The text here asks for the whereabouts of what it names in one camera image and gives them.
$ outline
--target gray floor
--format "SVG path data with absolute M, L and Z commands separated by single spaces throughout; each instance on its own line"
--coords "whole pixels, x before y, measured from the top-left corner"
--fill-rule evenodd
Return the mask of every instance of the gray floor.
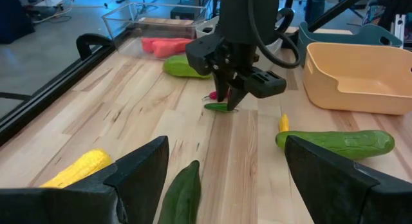
M 292 26 L 297 26 L 304 19 L 304 4 L 295 1 L 293 9 L 295 18 Z M 73 9 L 66 15 L 71 19 L 63 23 L 43 22 L 35 26 L 35 33 L 24 36 L 12 44 L 0 44 L 0 92 L 32 95 L 49 80 L 67 68 L 79 58 L 75 40 L 84 33 L 109 35 L 102 20 L 102 15 L 112 9 L 125 5 L 112 2 L 109 8 L 79 8 L 78 6 L 101 6 L 110 0 L 75 0 Z M 157 0 L 157 3 L 176 4 L 179 0 Z M 326 9 L 332 7 L 337 0 L 328 0 Z M 357 32 L 361 19 L 351 11 L 326 24 L 323 28 L 345 29 Z M 0 117 L 18 105 L 21 101 L 0 99 Z

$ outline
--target beige tray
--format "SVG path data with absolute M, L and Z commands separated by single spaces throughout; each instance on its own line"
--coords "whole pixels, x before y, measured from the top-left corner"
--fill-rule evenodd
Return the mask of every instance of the beige tray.
M 403 115 L 412 111 L 412 53 L 388 46 L 312 43 L 304 87 L 319 107 Z

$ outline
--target yellow object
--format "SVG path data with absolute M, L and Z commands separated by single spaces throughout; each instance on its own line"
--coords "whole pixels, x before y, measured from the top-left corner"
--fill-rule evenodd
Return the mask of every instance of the yellow object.
M 412 53 L 390 46 L 311 43 L 303 84 L 326 109 L 403 115 L 412 111 Z
M 110 156 L 101 149 L 86 152 L 67 169 L 40 187 L 65 188 L 111 164 Z
M 289 131 L 289 119 L 286 114 L 283 114 L 279 120 L 279 132 Z

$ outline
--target wooden table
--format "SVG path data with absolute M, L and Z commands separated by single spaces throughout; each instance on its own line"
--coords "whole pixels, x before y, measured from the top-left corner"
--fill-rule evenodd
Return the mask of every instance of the wooden table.
M 281 55 L 292 56 L 288 50 Z M 411 114 L 318 108 L 306 97 L 302 68 L 274 65 L 269 68 L 288 82 L 283 94 L 248 95 L 237 113 L 215 113 L 204 110 L 201 101 L 214 91 L 212 80 L 172 77 L 162 72 L 162 63 L 109 56 L 0 149 L 0 187 L 36 187 L 90 149 L 104 149 L 117 159 L 167 135 L 165 188 L 191 161 L 201 162 L 198 223 L 312 223 L 275 144 L 282 113 L 293 130 L 391 133 L 396 148 L 361 163 L 412 181 Z

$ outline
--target jeans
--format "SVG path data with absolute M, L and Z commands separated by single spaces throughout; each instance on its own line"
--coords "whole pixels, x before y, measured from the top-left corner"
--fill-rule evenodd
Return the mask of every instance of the jeans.
M 325 0 L 307 0 L 306 12 L 304 14 L 304 20 L 310 24 L 319 18 L 324 12 Z

